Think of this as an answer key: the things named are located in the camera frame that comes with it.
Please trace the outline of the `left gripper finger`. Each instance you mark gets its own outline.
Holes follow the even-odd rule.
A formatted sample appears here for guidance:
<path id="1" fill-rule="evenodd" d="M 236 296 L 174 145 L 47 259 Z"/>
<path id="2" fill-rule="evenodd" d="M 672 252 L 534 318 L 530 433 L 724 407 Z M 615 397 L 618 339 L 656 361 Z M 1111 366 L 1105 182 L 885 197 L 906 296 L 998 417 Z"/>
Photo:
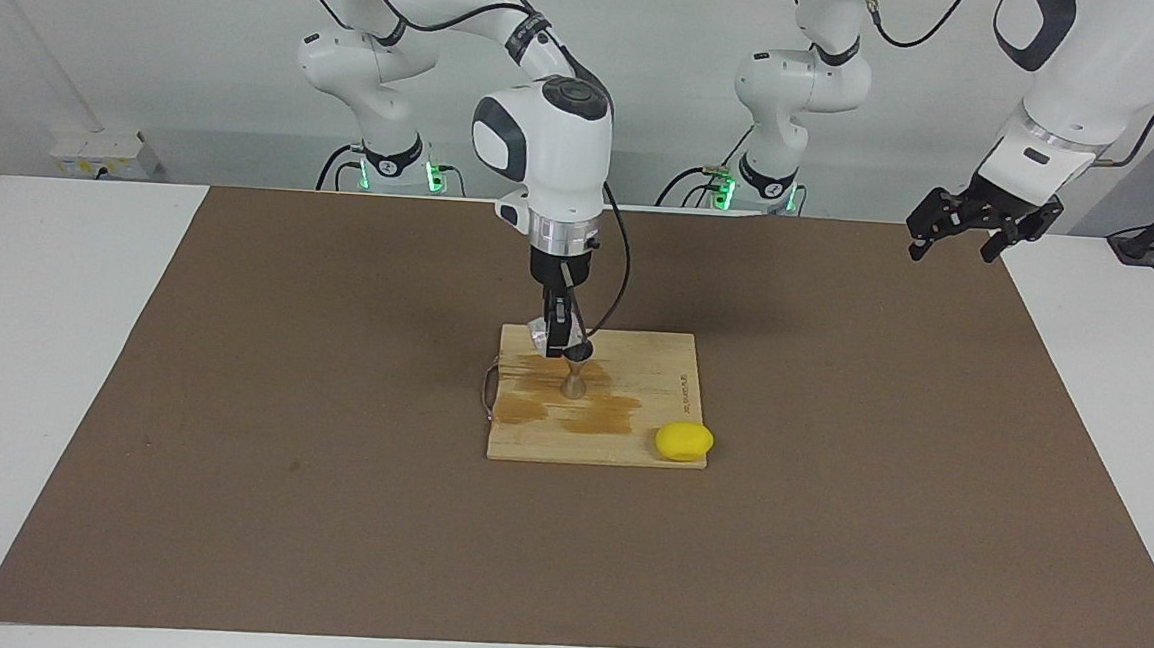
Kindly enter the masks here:
<path id="1" fill-rule="evenodd" d="M 934 188 L 920 199 L 917 208 L 905 218 L 911 236 L 911 261 L 924 258 L 931 246 L 943 238 L 962 233 L 965 224 L 959 214 L 961 206 L 962 201 L 942 187 Z"/>
<path id="2" fill-rule="evenodd" d="M 1064 212 L 1064 204 L 1059 198 L 1050 198 L 1046 205 L 1032 213 L 1024 214 L 1018 223 L 1009 214 L 999 217 L 996 229 L 981 246 L 981 258 L 988 264 L 994 263 L 1004 250 L 1021 242 L 1035 242 L 1043 238 L 1046 232 L 1054 225 L 1056 218 Z"/>

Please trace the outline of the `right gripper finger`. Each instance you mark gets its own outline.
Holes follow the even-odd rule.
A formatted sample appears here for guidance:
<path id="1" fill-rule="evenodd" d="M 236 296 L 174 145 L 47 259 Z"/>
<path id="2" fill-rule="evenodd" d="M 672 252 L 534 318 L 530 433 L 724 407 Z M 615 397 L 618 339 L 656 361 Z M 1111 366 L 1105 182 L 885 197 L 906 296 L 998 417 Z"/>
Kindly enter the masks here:
<path id="1" fill-rule="evenodd" d="M 547 297 L 544 357 L 561 357 L 579 342 L 580 323 L 571 297 Z"/>

